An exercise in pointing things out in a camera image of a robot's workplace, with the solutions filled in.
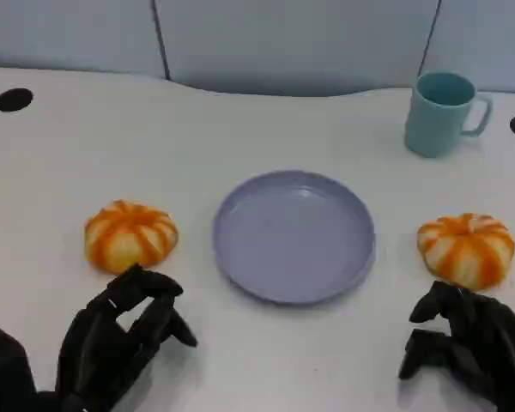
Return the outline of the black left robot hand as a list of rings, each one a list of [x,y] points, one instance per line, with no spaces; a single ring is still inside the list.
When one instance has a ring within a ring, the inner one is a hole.
[[[110,411],[166,339],[196,347],[174,307],[182,293],[175,280],[139,264],[109,282],[76,314],[60,348],[60,410]]]

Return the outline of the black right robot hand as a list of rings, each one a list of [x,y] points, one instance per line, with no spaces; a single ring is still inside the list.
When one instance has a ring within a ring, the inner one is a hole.
[[[515,312],[495,298],[436,281],[409,321],[441,316],[451,333],[414,329],[399,369],[401,380],[422,367],[442,367],[498,411],[515,411]]]

